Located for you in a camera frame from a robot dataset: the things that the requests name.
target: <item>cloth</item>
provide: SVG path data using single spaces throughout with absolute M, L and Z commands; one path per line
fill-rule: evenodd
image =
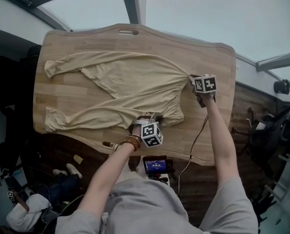
M 107 234 L 256 234 L 258 225 L 253 207 L 241 180 L 234 178 L 217 190 L 199 229 L 172 188 L 164 183 L 130 179 L 116 184 L 107 201 Z M 77 210 L 59 217 L 56 234 L 97 234 L 101 221 L 94 214 Z
M 147 112 L 164 115 L 163 126 L 181 122 L 180 94 L 188 73 L 162 57 L 132 52 L 82 52 L 57 61 L 47 61 L 45 73 L 54 75 L 81 71 L 114 99 L 66 116 L 46 108 L 45 129 L 128 128 Z
M 28 232 L 38 221 L 42 210 L 48 208 L 51 204 L 40 194 L 31 195 L 26 204 L 29 206 L 27 212 L 19 203 L 6 216 L 6 221 L 10 228 L 16 232 Z
M 80 178 L 76 174 L 69 176 L 66 176 L 65 174 L 58 174 L 55 176 L 55 179 L 57 183 L 49 186 L 48 188 L 42 186 L 38 191 L 38 193 L 44 198 L 49 199 L 52 205 L 63 201 L 66 197 L 68 197 L 69 193 L 78 188 L 80 184 Z

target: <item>person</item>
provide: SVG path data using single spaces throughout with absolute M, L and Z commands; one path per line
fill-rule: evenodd
M 58 218 L 55 233 L 258 233 L 256 215 L 239 177 L 232 137 L 213 97 L 201 97 L 208 111 L 218 189 L 199 228 L 189 223 L 180 199 L 168 185 L 140 177 L 116 183 L 137 148 L 130 140 L 140 134 L 136 126 L 134 136 L 125 139 L 94 174 L 78 209 Z
M 54 169 L 53 174 L 57 183 L 49 187 L 41 185 L 38 193 L 31 195 L 26 202 L 16 192 L 13 192 L 18 203 L 6 217 L 12 230 L 16 232 L 30 231 L 41 216 L 42 210 L 57 204 L 72 190 L 79 187 L 82 174 L 72 164 L 67 164 L 66 168 L 70 175 L 66 171 Z

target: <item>floor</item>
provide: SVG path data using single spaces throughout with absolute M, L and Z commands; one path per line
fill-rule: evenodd
M 232 127 L 237 127 L 239 130 L 249 129 L 250 125 L 246 120 L 248 118 L 247 109 L 249 107 L 259 117 L 263 113 L 263 107 L 274 112 L 275 102 L 268 95 L 237 84 L 229 129 Z M 64 165 L 68 162 L 74 164 L 73 156 L 77 154 L 83 158 L 83 162 L 81 165 L 77 165 L 77 168 L 83 174 L 81 186 L 85 188 L 88 186 L 95 171 L 107 159 L 107 155 L 101 154 L 85 144 L 68 137 L 48 134 L 41 136 L 41 139 L 41 162 L 36 164 L 28 163 L 30 167 L 34 168 L 25 170 L 28 181 L 33 176 L 44 177 L 44 172 L 50 174 L 54 168 L 64 169 Z M 247 140 L 245 136 L 237 134 L 233 134 L 233 139 L 237 150 L 241 150 Z M 282 163 L 276 157 L 273 159 L 272 168 L 275 170 L 275 173 L 278 173 L 281 170 Z M 175 175 L 178 176 L 187 162 L 180 159 L 173 160 L 176 170 Z M 137 161 L 137 158 L 130 160 L 131 167 L 135 166 Z M 272 184 L 272 179 L 267 178 L 245 153 L 238 157 L 238 169 L 248 196 L 254 191 L 259 190 L 259 187 L 264 186 L 266 183 Z M 172 183 L 171 181 L 171 186 L 177 190 L 175 182 Z M 200 225 L 215 195 L 216 187 L 217 177 L 215 167 L 205 167 L 191 163 L 182 175 L 180 199 L 193 225 Z

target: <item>beige shirt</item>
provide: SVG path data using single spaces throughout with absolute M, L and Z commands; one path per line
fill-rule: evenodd
M 81 71 L 114 99 L 71 116 L 46 108 L 45 128 L 72 130 L 111 126 L 128 128 L 147 112 L 164 115 L 163 126 L 181 122 L 180 94 L 188 73 L 159 56 L 132 52 L 81 52 L 57 61 L 47 61 L 48 78 L 66 72 Z

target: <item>glass ceiling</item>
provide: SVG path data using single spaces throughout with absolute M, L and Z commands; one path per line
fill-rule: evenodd
M 72 30 L 129 23 L 124 0 L 53 0 L 41 5 Z M 290 52 L 290 0 L 140 0 L 143 24 L 230 45 L 261 61 Z
M 290 67 L 276 68 L 276 69 L 273 69 L 272 72 L 274 72 L 276 75 L 278 75 L 282 79 L 290 80 Z
M 290 52 L 290 0 L 147 0 L 146 25 L 222 42 L 254 61 Z
M 74 31 L 130 23 L 124 0 L 53 0 L 41 7 Z

